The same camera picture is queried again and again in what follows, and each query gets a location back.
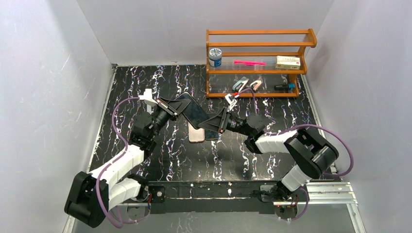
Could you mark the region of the black smartphone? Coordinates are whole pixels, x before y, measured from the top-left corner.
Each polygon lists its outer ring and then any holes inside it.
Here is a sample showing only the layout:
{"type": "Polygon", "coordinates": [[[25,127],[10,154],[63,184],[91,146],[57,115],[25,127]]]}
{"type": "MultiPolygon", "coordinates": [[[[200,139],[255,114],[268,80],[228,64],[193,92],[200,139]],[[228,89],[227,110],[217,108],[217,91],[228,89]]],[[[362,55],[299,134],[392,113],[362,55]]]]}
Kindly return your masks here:
{"type": "Polygon", "coordinates": [[[219,133],[211,130],[205,130],[205,140],[218,140],[219,133]]]}

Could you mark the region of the black remote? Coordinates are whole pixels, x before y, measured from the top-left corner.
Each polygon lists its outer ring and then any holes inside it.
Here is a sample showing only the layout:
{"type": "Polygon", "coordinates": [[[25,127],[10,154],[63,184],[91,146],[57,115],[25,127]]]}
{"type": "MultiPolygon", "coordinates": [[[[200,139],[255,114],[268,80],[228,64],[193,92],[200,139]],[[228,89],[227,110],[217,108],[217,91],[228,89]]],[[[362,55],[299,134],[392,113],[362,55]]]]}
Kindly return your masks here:
{"type": "Polygon", "coordinates": [[[184,109],[182,114],[193,128],[200,129],[199,124],[209,119],[208,114],[189,93],[185,92],[176,97],[175,100],[190,100],[189,105],[184,109]]]}

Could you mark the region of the pink phone case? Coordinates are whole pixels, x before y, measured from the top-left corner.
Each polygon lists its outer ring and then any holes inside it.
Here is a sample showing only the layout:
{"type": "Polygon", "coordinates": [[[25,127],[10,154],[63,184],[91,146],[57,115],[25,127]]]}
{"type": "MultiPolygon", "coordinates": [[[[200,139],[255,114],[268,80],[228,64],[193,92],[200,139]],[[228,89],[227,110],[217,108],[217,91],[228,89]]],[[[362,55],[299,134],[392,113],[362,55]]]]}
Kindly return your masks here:
{"type": "Polygon", "coordinates": [[[205,130],[195,129],[190,123],[188,124],[189,129],[189,142],[190,143],[201,143],[205,140],[205,130]]]}

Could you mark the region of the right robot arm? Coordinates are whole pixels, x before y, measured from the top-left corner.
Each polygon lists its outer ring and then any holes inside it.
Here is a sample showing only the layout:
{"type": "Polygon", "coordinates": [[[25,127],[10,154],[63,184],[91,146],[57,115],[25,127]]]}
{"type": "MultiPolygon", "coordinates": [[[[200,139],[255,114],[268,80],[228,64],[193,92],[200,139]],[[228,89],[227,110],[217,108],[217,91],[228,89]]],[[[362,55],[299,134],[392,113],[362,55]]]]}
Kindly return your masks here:
{"type": "Polygon", "coordinates": [[[336,148],[317,130],[316,125],[299,125],[280,133],[264,132],[262,117],[256,113],[239,118],[228,110],[199,123],[199,127],[224,133],[226,130],[247,136],[244,141],[250,152],[288,153],[295,166],[276,184],[274,195],[290,195],[313,179],[320,178],[339,158],[336,148]]]}

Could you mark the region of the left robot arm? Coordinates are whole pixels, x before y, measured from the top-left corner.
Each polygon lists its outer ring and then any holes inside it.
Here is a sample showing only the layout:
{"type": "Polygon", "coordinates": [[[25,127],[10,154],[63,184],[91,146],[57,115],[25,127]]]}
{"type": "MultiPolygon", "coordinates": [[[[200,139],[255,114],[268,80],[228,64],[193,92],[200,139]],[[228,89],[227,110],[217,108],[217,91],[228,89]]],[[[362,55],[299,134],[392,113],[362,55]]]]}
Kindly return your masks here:
{"type": "Polygon", "coordinates": [[[102,166],[88,173],[81,171],[73,179],[64,212],[92,228],[105,219],[116,228],[123,227],[122,218],[111,216],[110,211],[124,201],[138,197],[145,183],[143,177],[130,175],[126,178],[125,175],[152,154],[160,130],[190,105],[190,100],[143,98],[143,101],[154,110],[135,115],[128,139],[112,122],[115,133],[125,143],[124,149],[102,166]]]}

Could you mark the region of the teal white stapler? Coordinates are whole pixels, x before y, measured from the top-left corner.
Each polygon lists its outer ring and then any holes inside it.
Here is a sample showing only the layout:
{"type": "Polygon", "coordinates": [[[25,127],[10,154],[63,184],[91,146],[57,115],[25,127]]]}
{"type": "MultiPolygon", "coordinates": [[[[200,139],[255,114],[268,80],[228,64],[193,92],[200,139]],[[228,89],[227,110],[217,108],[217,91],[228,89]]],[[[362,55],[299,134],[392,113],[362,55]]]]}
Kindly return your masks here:
{"type": "Polygon", "coordinates": [[[232,90],[235,92],[239,92],[247,85],[248,82],[248,78],[242,77],[232,86],[232,90]]]}

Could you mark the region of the orange wooden shelf rack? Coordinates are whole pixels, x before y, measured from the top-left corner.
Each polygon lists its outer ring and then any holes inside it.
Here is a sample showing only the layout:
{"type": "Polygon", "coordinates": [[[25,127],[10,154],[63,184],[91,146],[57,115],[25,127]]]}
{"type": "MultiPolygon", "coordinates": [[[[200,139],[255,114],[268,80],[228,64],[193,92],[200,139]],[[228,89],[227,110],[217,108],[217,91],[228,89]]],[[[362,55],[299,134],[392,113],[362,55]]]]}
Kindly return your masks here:
{"type": "Polygon", "coordinates": [[[317,46],[313,29],[306,30],[207,30],[206,31],[206,95],[223,98],[233,93],[232,86],[242,77],[249,79],[250,87],[255,80],[262,84],[255,92],[258,98],[296,98],[299,96],[297,79],[308,71],[305,53],[317,46]],[[208,51],[219,48],[223,52],[222,63],[212,67],[208,51]],[[299,70],[278,69],[277,56],[299,57],[299,70]],[[265,62],[265,66],[236,65],[234,60],[265,62]],[[275,90],[279,84],[295,84],[292,90],[275,90]]]}

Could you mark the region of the pink white clip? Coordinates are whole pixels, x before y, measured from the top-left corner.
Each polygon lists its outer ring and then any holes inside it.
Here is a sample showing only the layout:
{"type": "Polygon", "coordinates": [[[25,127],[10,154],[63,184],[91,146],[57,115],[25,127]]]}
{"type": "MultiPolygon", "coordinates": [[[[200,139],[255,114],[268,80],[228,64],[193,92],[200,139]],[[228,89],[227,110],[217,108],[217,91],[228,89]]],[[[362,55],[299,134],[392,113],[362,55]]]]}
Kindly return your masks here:
{"type": "Polygon", "coordinates": [[[262,84],[262,81],[261,81],[261,80],[255,80],[255,81],[253,81],[253,82],[250,84],[250,88],[251,88],[254,92],[256,92],[256,91],[259,89],[259,87],[261,86],[261,84],[262,84]]]}

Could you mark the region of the black blue marker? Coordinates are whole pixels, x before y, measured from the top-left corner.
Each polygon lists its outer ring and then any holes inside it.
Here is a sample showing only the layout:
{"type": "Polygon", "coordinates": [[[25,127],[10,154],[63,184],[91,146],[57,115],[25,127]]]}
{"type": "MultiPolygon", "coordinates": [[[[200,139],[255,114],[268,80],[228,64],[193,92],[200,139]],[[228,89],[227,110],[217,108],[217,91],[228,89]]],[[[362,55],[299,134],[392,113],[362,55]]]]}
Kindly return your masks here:
{"type": "Polygon", "coordinates": [[[279,84],[279,85],[274,86],[275,90],[292,90],[294,88],[295,88],[295,84],[293,84],[293,83],[279,84]]]}

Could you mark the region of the pink pen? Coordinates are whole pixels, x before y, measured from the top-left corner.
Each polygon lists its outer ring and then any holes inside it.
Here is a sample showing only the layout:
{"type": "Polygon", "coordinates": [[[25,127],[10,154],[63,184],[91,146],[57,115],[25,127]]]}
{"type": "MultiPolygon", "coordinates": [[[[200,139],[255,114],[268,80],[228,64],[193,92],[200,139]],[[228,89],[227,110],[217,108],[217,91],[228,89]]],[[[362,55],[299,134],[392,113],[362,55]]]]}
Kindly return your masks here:
{"type": "Polygon", "coordinates": [[[255,62],[255,61],[241,61],[241,60],[234,60],[234,64],[236,65],[246,65],[246,66],[265,66],[265,62],[255,62]]]}

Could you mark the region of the blue white round jar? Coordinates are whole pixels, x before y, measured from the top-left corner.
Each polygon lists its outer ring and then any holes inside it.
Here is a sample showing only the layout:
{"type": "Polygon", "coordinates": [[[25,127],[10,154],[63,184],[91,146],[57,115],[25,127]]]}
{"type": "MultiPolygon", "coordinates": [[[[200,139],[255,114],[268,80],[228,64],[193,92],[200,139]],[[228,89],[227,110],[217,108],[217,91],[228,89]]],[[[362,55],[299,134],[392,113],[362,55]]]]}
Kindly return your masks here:
{"type": "Polygon", "coordinates": [[[219,67],[222,63],[223,52],[219,48],[211,48],[208,51],[209,65],[212,67],[219,67]]]}

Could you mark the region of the white red small box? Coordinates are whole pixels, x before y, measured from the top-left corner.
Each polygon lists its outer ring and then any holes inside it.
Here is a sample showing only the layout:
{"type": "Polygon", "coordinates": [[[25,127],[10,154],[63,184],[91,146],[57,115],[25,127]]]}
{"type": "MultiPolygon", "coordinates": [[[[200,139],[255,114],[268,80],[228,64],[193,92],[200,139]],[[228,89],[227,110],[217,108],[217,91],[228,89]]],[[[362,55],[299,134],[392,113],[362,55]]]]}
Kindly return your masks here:
{"type": "Polygon", "coordinates": [[[299,70],[301,66],[300,58],[293,56],[277,56],[275,63],[278,69],[299,70]]]}

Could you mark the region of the black base bar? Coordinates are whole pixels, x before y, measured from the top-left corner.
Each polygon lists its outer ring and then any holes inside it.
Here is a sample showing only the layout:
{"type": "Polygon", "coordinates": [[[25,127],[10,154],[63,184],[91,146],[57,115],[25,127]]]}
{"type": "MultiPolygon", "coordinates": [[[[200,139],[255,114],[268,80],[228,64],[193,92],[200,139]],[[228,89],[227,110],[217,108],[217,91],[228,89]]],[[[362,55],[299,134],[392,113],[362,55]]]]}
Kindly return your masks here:
{"type": "Polygon", "coordinates": [[[262,202],[256,191],[275,181],[149,182],[152,213],[230,213],[273,214],[274,204],[262,202]]]}

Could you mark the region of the aluminium frame rail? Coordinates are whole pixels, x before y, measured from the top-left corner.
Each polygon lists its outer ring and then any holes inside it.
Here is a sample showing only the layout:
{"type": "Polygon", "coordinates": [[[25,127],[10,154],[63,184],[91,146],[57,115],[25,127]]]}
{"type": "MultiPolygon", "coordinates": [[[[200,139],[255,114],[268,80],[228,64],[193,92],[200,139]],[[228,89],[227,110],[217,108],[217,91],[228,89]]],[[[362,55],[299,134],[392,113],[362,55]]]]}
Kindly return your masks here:
{"type": "Polygon", "coordinates": [[[309,204],[358,204],[350,182],[310,182],[309,204]]]}

